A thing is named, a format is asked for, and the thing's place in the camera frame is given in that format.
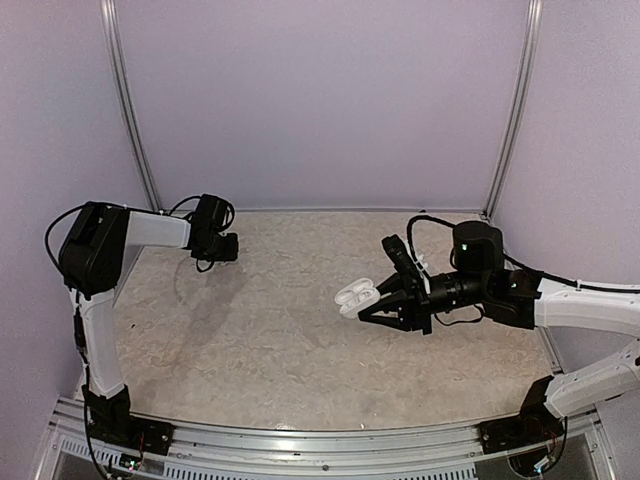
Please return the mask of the white earbud charging case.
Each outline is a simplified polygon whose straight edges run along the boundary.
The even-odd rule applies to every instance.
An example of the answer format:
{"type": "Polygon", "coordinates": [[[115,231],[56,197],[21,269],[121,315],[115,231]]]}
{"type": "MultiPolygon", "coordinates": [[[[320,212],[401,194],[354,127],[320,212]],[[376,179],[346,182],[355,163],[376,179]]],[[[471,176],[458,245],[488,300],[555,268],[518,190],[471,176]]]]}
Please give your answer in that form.
{"type": "Polygon", "coordinates": [[[374,282],[369,278],[360,278],[338,291],[334,302],[342,316],[355,319],[362,310],[374,305],[380,298],[374,282]]]}

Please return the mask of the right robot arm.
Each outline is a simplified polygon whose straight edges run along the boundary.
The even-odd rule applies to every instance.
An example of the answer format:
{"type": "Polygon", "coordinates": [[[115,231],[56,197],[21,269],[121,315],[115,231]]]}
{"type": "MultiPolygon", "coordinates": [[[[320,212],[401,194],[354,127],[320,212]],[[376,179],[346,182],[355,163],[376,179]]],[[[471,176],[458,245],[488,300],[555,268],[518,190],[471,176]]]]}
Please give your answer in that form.
{"type": "Polygon", "coordinates": [[[394,274],[358,292],[345,313],[367,323],[428,334],[441,313],[474,307],[481,317],[527,330],[571,327],[630,337],[621,350],[568,374],[548,376],[529,389],[511,433],[535,442],[551,424],[590,404],[639,386],[639,290],[634,286],[588,284],[527,267],[505,254],[502,232],[482,221],[450,227],[449,273],[430,276],[417,259],[413,229],[408,238],[383,239],[394,274]]]}

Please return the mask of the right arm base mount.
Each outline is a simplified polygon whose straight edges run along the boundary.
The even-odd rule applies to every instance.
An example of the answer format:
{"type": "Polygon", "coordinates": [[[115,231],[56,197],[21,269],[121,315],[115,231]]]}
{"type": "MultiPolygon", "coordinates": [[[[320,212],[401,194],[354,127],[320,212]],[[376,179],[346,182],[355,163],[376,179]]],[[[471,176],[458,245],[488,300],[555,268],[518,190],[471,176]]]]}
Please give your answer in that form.
{"type": "Polygon", "coordinates": [[[478,425],[484,454],[518,449],[565,434],[567,427],[563,418],[556,417],[544,405],[546,389],[552,379],[547,376],[536,380],[517,414],[478,425]]]}

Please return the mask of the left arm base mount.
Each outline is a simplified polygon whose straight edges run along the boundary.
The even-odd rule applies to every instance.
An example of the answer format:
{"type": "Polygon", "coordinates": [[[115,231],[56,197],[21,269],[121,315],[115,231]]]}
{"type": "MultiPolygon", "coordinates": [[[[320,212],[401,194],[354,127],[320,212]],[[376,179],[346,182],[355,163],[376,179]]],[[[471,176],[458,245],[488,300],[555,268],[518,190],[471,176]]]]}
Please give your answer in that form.
{"type": "Polygon", "coordinates": [[[124,413],[99,415],[90,411],[88,432],[91,439],[121,446],[139,453],[166,456],[175,427],[169,422],[124,413]]]}

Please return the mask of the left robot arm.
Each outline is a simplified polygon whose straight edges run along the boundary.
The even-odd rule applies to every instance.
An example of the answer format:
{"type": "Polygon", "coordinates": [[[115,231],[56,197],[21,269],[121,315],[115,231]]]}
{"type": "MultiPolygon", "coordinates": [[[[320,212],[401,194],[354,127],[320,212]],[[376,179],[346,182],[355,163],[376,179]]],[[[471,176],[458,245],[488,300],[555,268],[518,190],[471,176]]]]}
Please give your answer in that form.
{"type": "Polygon", "coordinates": [[[76,209],[58,254],[57,268],[74,306],[74,342],[85,365],[83,397],[101,415],[102,430],[121,445],[140,434],[128,413],[130,397],[116,351],[113,309],[126,250],[155,247],[186,250],[205,273],[219,262],[238,259],[238,235],[229,228],[232,204],[210,194],[196,195],[195,209],[182,217],[124,205],[89,201],[76,209]]]}

